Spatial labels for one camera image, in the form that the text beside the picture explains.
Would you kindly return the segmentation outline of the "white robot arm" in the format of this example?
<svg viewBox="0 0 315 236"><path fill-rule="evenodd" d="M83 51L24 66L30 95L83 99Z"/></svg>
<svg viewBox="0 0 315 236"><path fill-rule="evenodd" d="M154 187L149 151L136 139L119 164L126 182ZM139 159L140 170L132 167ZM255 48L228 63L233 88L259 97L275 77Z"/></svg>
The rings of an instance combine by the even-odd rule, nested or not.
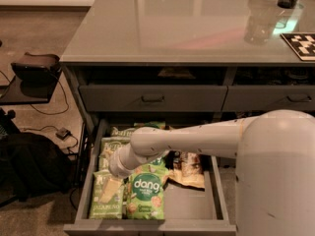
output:
<svg viewBox="0 0 315 236"><path fill-rule="evenodd" d="M275 110L182 129L143 127L109 158L130 176L168 150L236 160L236 236L315 235L315 118Z"/></svg>

